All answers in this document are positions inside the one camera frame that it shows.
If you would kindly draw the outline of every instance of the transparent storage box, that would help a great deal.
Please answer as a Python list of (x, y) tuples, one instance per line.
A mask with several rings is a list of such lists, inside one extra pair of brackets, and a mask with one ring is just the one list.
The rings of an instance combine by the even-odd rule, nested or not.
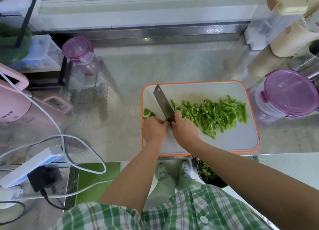
[(59, 71), (63, 54), (50, 35), (34, 35), (29, 54), (22, 60), (9, 65), (21, 73)]

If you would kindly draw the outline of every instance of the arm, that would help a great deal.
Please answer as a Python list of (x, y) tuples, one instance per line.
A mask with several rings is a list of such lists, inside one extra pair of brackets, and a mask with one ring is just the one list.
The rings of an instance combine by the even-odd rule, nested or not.
[(146, 147), (120, 172), (103, 193), (99, 203), (126, 206), (142, 213), (168, 126), (168, 122), (154, 117), (144, 122), (142, 136), (147, 143)]
[(273, 168), (203, 142), (197, 127), (175, 113), (174, 137), (253, 208), (280, 229), (319, 229), (319, 191)]

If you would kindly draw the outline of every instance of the white cable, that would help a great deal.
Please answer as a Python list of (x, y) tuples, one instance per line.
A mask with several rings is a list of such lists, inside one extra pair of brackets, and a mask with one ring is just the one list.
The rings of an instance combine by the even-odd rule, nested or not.
[[(67, 135), (67, 134), (62, 134), (62, 131), (61, 129), (59, 128), (59, 126), (57, 125), (57, 123), (54, 121), (54, 119), (50, 116), (49, 113), (47, 113), (38, 103), (36, 103), (30, 96), (26, 95), (23, 91), (21, 91), (18, 87), (16, 87), (10, 80), (9, 78), (2, 73), (2, 71), (0, 70), (0, 75), (14, 88), (16, 89), (18, 92), (20, 92), (26, 99), (28, 99), (29, 101), (31, 101), (34, 105), (36, 105), (41, 111), (43, 111), (49, 118), (50, 120), (53, 122), (53, 124), (55, 125), (55, 127), (58, 129), (59, 133), (58, 135), (53, 135), (53, 136), (50, 136), (48, 138), (45, 138), (45, 139), (42, 139), (40, 142), (37, 142), (37, 143), (41, 143), (45, 140), (48, 140), (48, 139), (51, 139), (52, 137), (55, 138), (57, 136), (61, 137), (61, 140), (62, 140), (62, 151), (63, 151), (63, 154), (65, 156), (65, 159), (66, 161), (68, 161), (70, 163), (70, 165), (72, 165), (73, 167), (79, 169), (79, 170), (83, 170), (83, 171), (86, 171), (86, 172), (91, 172), (91, 173), (95, 173), (95, 174), (103, 174), (106, 172), (106, 165), (104, 163), (104, 161), (102, 160), (102, 158), (87, 144), (85, 143), (82, 139), (76, 137), (76, 136), (72, 136), (72, 135)], [(77, 140), (79, 140), (81, 143), (83, 143), (87, 148), (88, 150), (90, 150), (97, 158), (98, 160), (101, 162), (101, 164), (103, 165), (104, 167), (104, 170), (103, 171), (93, 171), (93, 170), (89, 170), (89, 169), (85, 169), (85, 168), (82, 168), (82, 167), (79, 167), (77, 166), (76, 164), (74, 164), (71, 159), (69, 158), (69, 155), (66, 153), (65, 151), (65, 143), (64, 143), (64, 137), (71, 137), (71, 138), (75, 138)], [(3, 155), (0, 156), (3, 157), (11, 152), (14, 152), (18, 149), (21, 149), (23, 147), (27, 147), (27, 146), (32, 146), (34, 144), (37, 144), (37, 143), (32, 143), (32, 144), (28, 144), (28, 145), (24, 145), (24, 146), (21, 146), (21, 147), (18, 147), (18, 148), (15, 148), (15, 149), (12, 149), (6, 153), (4, 153)]]
[[(90, 186), (87, 186), (86, 188), (83, 188), (82, 190), (79, 190), (79, 191), (76, 191), (76, 192), (73, 192), (73, 193), (70, 193), (70, 194), (48, 195), (48, 198), (64, 198), (64, 197), (74, 196), (74, 195), (77, 195), (77, 194), (79, 194), (81, 192), (86, 191), (87, 189), (91, 188), (92, 186), (95, 186), (95, 185), (100, 184), (100, 183), (109, 182), (109, 181), (112, 181), (112, 180), (114, 180), (114, 179), (107, 180), (107, 181), (100, 181), (100, 182), (91, 184)], [(38, 195), (38, 196), (26, 196), (26, 197), (15, 198), (14, 201), (25, 201), (25, 200), (42, 199), (42, 198), (43, 198), (43, 196), (41, 196), (41, 195)]]

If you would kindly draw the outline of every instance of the person's left hand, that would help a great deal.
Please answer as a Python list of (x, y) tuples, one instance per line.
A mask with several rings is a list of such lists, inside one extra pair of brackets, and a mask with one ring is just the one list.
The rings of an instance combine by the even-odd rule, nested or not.
[(146, 119), (142, 126), (142, 137), (146, 143), (157, 140), (158, 143), (164, 143), (167, 135), (169, 122), (155, 117)]

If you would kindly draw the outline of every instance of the sneaker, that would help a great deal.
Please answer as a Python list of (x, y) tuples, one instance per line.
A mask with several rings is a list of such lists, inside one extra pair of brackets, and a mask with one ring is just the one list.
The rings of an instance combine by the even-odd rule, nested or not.
[(156, 176), (158, 181), (160, 181), (163, 177), (168, 176), (168, 168), (165, 164), (163, 163), (158, 164)]
[(178, 173), (190, 177), (190, 165), (186, 160), (182, 160), (178, 166)]

